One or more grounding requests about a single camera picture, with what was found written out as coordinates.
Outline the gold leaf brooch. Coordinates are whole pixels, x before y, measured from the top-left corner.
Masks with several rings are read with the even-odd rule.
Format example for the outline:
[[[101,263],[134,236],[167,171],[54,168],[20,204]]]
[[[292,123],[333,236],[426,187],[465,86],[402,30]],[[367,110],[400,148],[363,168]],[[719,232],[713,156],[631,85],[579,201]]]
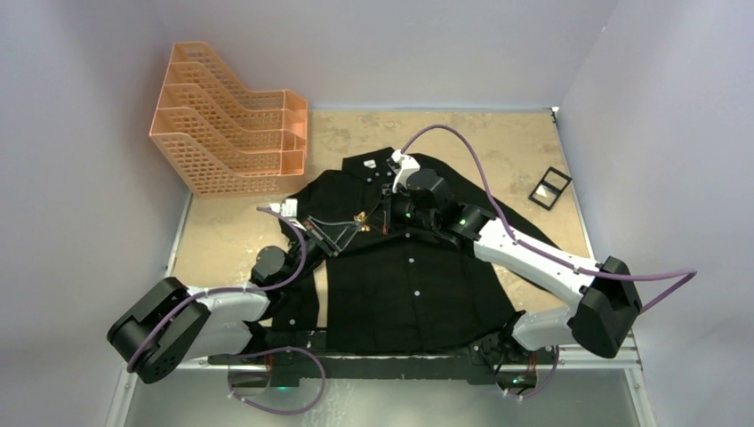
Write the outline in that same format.
[[[358,213],[354,216],[354,223],[359,232],[369,232],[371,226],[368,224],[369,215],[366,212]]]

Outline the black button-up shirt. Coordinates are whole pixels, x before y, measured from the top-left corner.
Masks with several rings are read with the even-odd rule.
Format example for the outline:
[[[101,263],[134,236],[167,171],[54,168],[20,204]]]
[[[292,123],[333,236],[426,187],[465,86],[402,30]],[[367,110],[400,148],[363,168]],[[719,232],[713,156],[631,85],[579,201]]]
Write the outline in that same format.
[[[369,214],[392,148],[346,157],[295,192],[298,219]],[[326,343],[352,353],[447,350],[501,329],[514,313],[490,263],[409,233],[359,232],[325,262]]]

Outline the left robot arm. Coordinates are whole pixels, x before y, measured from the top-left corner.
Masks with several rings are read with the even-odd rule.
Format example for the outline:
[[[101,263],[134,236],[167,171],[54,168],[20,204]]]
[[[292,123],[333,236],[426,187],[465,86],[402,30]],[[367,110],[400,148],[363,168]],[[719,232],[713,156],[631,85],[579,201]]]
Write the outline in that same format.
[[[145,383],[156,383],[181,362],[212,356],[252,364],[265,351],[260,323],[292,308],[305,279],[328,257],[341,254],[361,221],[297,220],[276,213],[292,233],[289,246],[265,246],[249,279],[230,286],[186,286],[165,277],[107,332],[108,343]]]

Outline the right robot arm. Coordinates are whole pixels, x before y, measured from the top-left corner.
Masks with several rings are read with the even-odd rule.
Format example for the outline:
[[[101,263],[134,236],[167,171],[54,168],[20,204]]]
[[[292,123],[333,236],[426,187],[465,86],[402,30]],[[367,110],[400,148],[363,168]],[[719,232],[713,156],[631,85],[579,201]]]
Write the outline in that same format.
[[[519,362],[548,345],[577,344],[615,357],[643,309],[627,265],[567,254],[530,222],[507,213],[485,186],[456,173],[409,163],[367,183],[381,192],[390,260],[412,292],[422,336],[449,337],[498,327],[502,356]],[[561,301],[557,309],[517,312],[502,293],[501,266]]]

